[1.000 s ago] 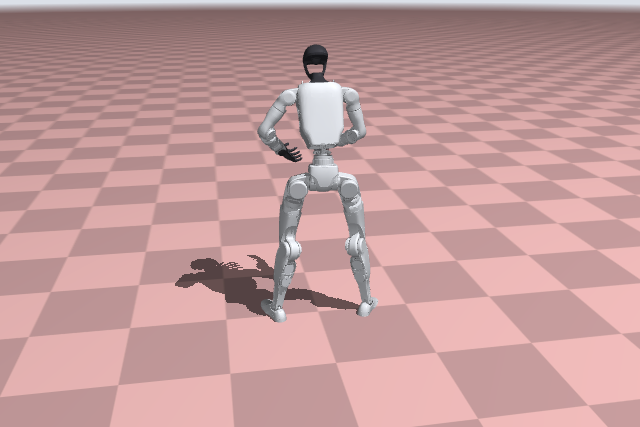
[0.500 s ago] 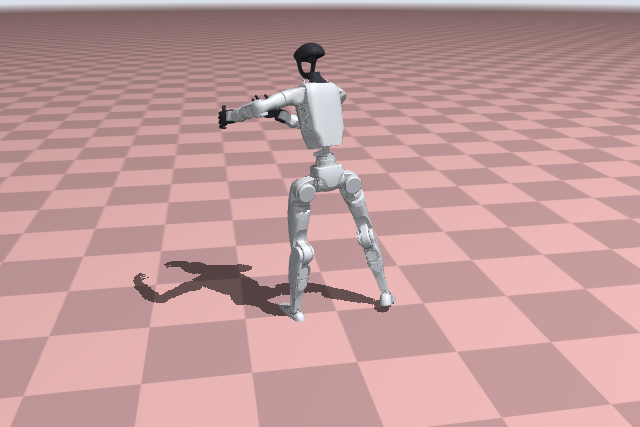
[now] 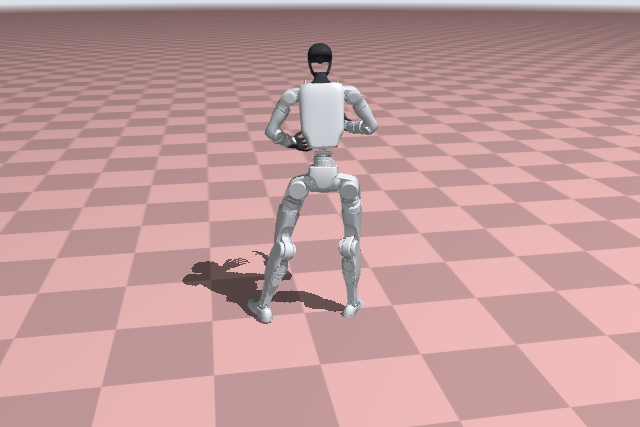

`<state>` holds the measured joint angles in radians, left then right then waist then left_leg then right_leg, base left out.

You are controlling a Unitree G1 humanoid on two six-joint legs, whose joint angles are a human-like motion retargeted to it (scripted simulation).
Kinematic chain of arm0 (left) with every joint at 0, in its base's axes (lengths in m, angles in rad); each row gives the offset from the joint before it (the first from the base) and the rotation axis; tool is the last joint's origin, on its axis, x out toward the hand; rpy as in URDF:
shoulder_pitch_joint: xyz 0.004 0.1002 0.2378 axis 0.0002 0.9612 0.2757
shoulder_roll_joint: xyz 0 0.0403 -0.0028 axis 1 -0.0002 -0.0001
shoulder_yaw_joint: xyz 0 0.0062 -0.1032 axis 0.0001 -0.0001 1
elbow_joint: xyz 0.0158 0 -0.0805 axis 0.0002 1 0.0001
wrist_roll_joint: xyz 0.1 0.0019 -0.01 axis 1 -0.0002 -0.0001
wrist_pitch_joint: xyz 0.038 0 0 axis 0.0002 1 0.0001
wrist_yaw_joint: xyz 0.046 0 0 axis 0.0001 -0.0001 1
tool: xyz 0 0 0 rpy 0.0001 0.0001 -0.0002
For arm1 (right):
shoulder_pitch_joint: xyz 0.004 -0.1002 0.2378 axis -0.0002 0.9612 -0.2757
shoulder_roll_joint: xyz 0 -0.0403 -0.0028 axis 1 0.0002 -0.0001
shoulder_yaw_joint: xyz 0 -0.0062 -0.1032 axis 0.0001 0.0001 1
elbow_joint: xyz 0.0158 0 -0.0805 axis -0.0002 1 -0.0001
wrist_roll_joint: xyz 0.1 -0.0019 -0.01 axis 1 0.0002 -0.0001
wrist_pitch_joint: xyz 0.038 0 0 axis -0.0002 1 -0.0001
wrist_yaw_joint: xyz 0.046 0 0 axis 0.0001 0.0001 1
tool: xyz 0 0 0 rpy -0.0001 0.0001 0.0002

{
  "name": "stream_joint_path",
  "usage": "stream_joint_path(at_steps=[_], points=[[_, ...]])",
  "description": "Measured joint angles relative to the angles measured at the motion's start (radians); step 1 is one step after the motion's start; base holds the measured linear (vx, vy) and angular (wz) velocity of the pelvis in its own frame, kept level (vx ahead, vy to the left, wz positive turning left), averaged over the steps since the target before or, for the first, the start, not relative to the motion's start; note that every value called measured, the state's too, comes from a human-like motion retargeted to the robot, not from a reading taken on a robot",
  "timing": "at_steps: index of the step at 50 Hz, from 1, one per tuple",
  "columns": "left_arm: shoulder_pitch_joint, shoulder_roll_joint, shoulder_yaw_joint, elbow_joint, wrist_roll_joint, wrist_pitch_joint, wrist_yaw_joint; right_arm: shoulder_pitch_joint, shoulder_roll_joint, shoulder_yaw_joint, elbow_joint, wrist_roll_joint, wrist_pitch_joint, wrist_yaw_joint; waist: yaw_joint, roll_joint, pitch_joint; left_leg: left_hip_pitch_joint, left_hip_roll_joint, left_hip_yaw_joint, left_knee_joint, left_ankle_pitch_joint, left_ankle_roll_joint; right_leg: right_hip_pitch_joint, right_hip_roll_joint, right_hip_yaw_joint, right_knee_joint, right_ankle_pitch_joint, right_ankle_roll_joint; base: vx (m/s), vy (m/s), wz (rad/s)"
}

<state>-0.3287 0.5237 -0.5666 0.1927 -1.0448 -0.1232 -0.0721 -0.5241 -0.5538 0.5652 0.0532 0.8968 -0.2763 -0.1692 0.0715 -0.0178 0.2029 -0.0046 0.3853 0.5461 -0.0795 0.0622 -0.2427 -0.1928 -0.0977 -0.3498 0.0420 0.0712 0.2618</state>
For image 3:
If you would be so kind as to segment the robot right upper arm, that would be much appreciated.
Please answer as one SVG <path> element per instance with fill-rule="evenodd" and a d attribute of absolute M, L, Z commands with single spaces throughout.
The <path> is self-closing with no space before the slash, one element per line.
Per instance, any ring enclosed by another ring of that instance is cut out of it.
<path fill-rule="evenodd" d="M 354 86 L 343 86 L 343 88 L 345 101 L 352 105 L 356 114 L 363 121 L 360 127 L 361 131 L 366 135 L 370 135 L 375 132 L 378 128 L 378 123 L 362 94 Z"/>

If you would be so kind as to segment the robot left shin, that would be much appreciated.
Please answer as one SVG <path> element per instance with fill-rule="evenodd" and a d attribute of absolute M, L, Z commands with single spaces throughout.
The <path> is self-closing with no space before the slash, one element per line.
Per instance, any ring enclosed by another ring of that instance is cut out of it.
<path fill-rule="evenodd" d="M 287 261 L 281 261 L 284 252 L 285 247 L 282 242 L 276 242 L 270 251 L 264 273 L 265 283 L 258 303 L 260 308 L 264 308 L 266 304 L 267 308 L 269 308 L 273 295 L 288 270 L 289 263 Z"/>

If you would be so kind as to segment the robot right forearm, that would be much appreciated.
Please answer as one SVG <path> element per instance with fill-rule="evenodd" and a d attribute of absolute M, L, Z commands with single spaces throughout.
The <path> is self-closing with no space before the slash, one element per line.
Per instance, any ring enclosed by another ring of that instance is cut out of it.
<path fill-rule="evenodd" d="M 345 130 L 347 130 L 347 132 L 349 132 L 349 133 L 353 133 L 353 134 L 358 134 L 358 133 L 360 133 L 360 134 L 364 134 L 364 133 L 361 131 L 361 128 L 360 128 L 362 123 L 363 123 L 363 121 L 362 121 L 362 120 L 360 120 L 360 121 L 355 121 L 355 122 L 353 122 L 353 121 L 347 121 L 347 120 L 344 120 L 344 129 L 345 129 Z"/>

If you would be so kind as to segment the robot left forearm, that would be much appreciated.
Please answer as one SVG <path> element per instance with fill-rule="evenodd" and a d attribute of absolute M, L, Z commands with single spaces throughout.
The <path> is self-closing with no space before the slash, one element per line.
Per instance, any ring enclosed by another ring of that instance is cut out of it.
<path fill-rule="evenodd" d="M 266 129 L 265 129 L 265 130 L 266 130 Z M 270 139 L 270 138 L 269 138 L 269 139 Z M 270 139 L 270 140 L 271 140 L 271 139 Z M 290 136 L 289 134 L 284 133 L 284 131 L 283 131 L 283 136 L 282 136 L 282 138 L 281 138 L 280 140 L 278 140 L 278 141 L 273 141 L 273 140 L 271 140 L 271 141 L 272 141 L 273 143 L 275 143 L 275 144 L 280 144 L 280 145 L 282 145 L 282 146 L 284 146 L 284 147 L 286 147 L 286 148 L 289 148 L 289 146 L 290 146 L 290 145 L 297 144 L 297 142 L 296 142 L 296 140 L 295 140 L 295 137 L 294 137 L 294 136 Z"/>

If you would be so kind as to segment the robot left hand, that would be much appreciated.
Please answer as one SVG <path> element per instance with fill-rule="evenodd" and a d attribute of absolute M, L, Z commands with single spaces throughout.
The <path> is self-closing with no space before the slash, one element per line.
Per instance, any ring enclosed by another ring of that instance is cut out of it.
<path fill-rule="evenodd" d="M 304 139 L 304 137 L 303 137 L 303 138 L 299 138 L 298 136 L 299 136 L 300 134 L 302 134 L 302 131 L 300 131 L 300 132 L 298 132 L 298 133 L 296 133 L 296 134 L 294 135 L 294 137 L 295 137 L 295 140 L 296 140 L 297 144 L 290 145 L 290 146 L 289 146 L 289 148 L 292 148 L 292 149 L 296 148 L 296 149 L 297 149 L 297 150 L 299 150 L 299 151 L 305 151 L 305 152 L 306 152 L 306 151 L 313 150 L 313 149 L 309 149 L 309 148 L 308 148 L 308 145 L 304 145 L 304 144 L 307 144 L 307 142 L 306 142 L 306 141 L 305 141 L 305 142 L 302 142 L 302 141 L 303 141 L 303 140 L 305 140 L 305 139 Z M 308 149 L 306 149 L 306 148 L 308 148 Z"/>

